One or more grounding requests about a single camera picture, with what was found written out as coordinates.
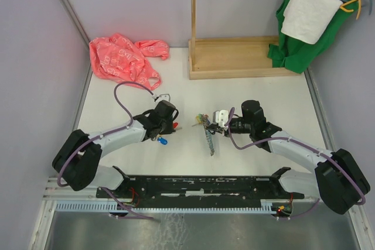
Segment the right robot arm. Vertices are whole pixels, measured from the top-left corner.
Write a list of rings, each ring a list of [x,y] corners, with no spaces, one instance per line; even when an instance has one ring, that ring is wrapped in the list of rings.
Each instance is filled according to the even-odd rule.
[[[365,204],[370,185],[350,152],[319,148],[293,137],[267,121],[259,101],[244,101],[239,117],[234,112],[234,108],[214,112],[209,130],[229,138],[247,134],[252,141],[250,146],[283,156],[305,169],[305,172],[289,167],[279,169],[274,173],[276,179],[269,183],[271,195],[276,198],[288,193],[311,196],[337,214]]]

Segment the silver key holder blue handle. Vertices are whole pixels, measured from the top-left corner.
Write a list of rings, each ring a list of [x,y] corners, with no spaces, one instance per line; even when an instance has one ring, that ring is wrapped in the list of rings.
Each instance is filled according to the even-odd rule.
[[[208,144],[208,147],[209,147],[210,155],[213,156],[214,155],[214,144],[213,144],[213,140],[212,140],[212,134],[209,131],[209,124],[210,124],[209,121],[207,121],[207,120],[203,121],[204,132],[205,132],[206,141],[207,141],[207,144]]]

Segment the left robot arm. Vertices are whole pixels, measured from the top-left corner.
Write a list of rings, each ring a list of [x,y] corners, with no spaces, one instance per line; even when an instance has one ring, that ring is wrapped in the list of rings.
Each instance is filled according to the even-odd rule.
[[[90,135],[81,129],[73,131],[52,161],[52,167],[58,172],[58,185],[69,186],[74,191],[90,185],[105,187],[116,197],[126,196],[128,176],[115,166],[100,165],[100,159],[124,146],[174,133],[173,122],[178,114],[173,104],[162,100],[154,109],[107,132]]]

